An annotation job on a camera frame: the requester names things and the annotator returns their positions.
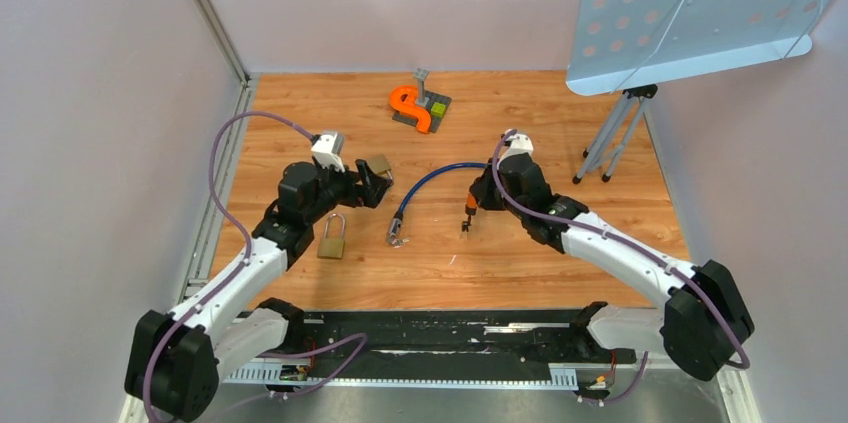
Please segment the large brass padlock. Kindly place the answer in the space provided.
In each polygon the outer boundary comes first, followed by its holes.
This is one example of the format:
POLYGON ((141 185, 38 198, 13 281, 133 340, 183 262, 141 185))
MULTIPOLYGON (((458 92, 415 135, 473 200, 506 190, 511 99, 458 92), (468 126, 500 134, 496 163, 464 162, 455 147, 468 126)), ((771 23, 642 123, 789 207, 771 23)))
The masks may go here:
POLYGON ((384 154, 371 156, 366 160, 366 162, 370 170, 377 176, 388 179, 389 181, 394 180, 391 164, 384 154))

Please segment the orange small padlock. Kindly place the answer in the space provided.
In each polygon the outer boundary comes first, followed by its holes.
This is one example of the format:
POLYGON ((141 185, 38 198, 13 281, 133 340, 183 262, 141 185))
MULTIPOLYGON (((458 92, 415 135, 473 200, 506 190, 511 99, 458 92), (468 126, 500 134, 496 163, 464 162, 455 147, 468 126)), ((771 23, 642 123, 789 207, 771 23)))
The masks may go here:
POLYGON ((468 217, 473 217, 477 212, 477 208, 477 199, 471 192, 469 192, 465 203, 465 214, 468 217))

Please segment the small brass padlock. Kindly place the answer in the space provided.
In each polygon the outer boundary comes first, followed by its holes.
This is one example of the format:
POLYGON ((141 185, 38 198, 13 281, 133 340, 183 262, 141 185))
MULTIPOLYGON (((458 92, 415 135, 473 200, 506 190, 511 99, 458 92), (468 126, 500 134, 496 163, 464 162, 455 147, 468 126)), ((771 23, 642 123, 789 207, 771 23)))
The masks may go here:
POLYGON ((346 218, 340 213, 332 213, 325 220, 323 234, 317 247, 319 259, 340 260, 345 249, 346 218))

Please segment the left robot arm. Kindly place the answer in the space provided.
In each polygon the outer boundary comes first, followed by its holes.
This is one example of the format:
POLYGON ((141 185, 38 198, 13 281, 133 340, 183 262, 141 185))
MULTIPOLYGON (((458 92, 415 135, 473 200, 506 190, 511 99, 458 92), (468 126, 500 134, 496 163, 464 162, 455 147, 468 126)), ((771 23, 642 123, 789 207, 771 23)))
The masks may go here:
POLYGON ((143 402, 149 420, 167 414, 195 421, 222 380, 254 358, 275 349, 298 354, 307 333, 302 310, 269 298, 245 319, 239 314, 305 253, 316 222, 338 206, 375 208, 392 184, 365 160, 353 170, 316 160, 288 165, 277 198, 231 263, 193 296, 136 323, 124 388, 143 402))

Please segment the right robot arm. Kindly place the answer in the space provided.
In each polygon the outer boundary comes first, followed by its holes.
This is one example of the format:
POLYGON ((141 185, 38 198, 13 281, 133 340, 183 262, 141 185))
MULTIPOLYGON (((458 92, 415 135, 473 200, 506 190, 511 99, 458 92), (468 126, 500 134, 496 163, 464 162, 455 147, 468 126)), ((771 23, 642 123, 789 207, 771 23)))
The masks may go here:
POLYGON ((571 333, 584 360, 627 349, 668 357, 702 381, 723 367, 746 370, 743 348, 755 325, 729 268, 695 263, 644 245, 585 204, 555 193, 527 154, 488 162, 469 188, 468 215, 508 211, 536 242, 601 268, 651 302, 642 309, 603 303, 571 333))

